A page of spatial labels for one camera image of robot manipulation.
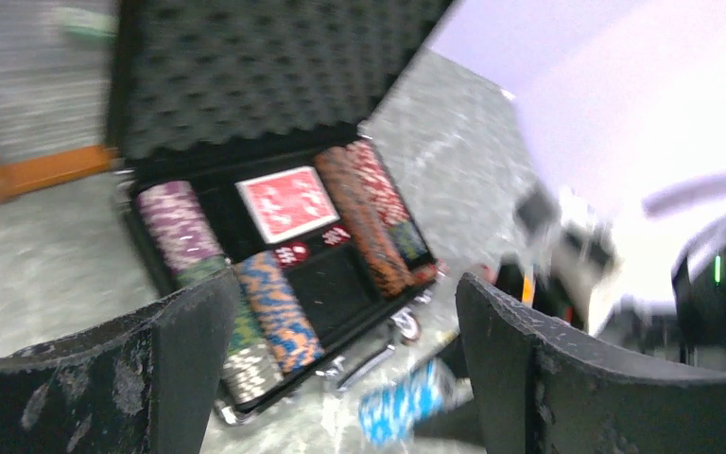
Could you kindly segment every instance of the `case lid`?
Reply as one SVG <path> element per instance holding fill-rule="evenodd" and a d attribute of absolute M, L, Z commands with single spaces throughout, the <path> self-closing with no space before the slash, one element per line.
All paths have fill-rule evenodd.
<path fill-rule="evenodd" d="M 120 3 L 106 144 L 146 167 L 354 137 L 452 0 Z"/>

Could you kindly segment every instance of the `open black case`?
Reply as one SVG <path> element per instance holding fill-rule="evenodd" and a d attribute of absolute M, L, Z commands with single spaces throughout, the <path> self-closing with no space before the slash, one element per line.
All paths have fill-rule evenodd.
<path fill-rule="evenodd" d="M 120 2 L 106 143 L 119 157 L 120 218 L 161 295 L 177 286 L 141 219 L 138 194 L 158 183 L 188 181 L 233 263 L 275 248 L 256 229 L 235 184 L 312 166 L 331 147 L 371 142 L 358 124 L 451 3 Z M 309 242 L 315 235 L 296 239 Z M 436 266 L 421 241 L 426 252 L 407 261 L 411 271 Z M 351 243 L 316 254 L 286 275 L 324 354 L 248 404 L 236 404 L 219 387 L 216 409 L 229 424 L 248 421 L 313 374 L 331 380 L 335 391 L 346 389 L 393 350 L 393 339 L 347 375 L 339 355 L 383 325 L 397 334 L 415 329 L 406 310 L 427 302 L 435 283 L 387 298 Z"/>

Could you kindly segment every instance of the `orange wooden edge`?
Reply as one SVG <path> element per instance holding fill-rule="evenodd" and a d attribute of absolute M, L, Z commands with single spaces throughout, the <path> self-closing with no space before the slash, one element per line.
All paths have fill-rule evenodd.
<path fill-rule="evenodd" d="M 0 166 L 0 203 L 27 192 L 107 171 L 111 158 L 103 147 L 92 146 Z"/>

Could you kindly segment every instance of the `red playing card box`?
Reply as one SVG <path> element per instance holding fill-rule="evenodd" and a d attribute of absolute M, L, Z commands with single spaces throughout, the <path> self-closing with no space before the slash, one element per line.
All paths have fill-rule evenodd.
<path fill-rule="evenodd" d="M 267 244 L 306 234 L 339 219 L 311 166 L 292 168 L 237 184 Z"/>

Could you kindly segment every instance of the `poker chip case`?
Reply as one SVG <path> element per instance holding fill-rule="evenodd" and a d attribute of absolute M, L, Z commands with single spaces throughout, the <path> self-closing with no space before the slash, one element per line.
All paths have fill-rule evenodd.
<path fill-rule="evenodd" d="M 239 425 L 312 375 L 342 393 L 440 276 L 358 125 L 451 0 L 120 2 L 106 119 L 115 207 L 162 295 L 223 269 L 244 298 L 216 411 Z M 375 330 L 381 348 L 344 352 Z"/>

